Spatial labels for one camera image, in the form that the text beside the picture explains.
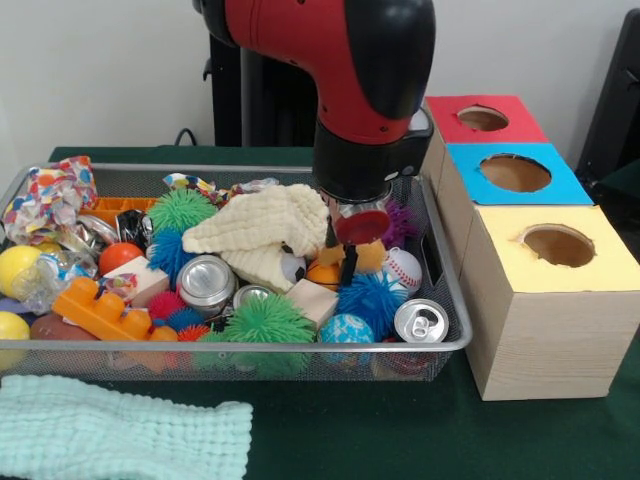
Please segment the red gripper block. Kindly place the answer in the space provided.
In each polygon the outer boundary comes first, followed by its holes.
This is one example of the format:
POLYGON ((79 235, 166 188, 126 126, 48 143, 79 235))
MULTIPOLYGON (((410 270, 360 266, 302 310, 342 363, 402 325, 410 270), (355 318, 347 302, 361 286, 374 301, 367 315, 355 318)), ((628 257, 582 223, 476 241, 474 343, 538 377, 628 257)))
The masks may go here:
POLYGON ((340 286, 352 284, 358 254, 355 245, 369 244, 380 239, 389 229, 390 217, 385 209, 366 205, 339 205, 337 212, 327 217, 324 246, 327 249, 341 244, 345 258, 341 267, 340 286))

